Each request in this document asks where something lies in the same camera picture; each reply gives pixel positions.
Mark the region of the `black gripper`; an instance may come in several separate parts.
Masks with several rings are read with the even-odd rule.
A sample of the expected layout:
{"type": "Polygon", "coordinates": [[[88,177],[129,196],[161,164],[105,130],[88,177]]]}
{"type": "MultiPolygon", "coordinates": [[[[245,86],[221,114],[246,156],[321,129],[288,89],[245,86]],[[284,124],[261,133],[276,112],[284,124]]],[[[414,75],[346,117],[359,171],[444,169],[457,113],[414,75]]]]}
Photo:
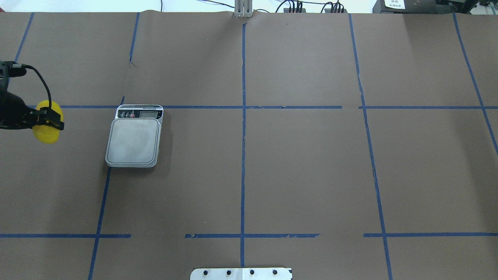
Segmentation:
{"type": "Polygon", "coordinates": [[[28,107],[23,99],[5,92],[1,94],[0,105],[0,128],[3,130],[32,129],[36,126],[48,126],[53,129],[63,131],[65,123],[61,108],[40,108],[28,107]]]}

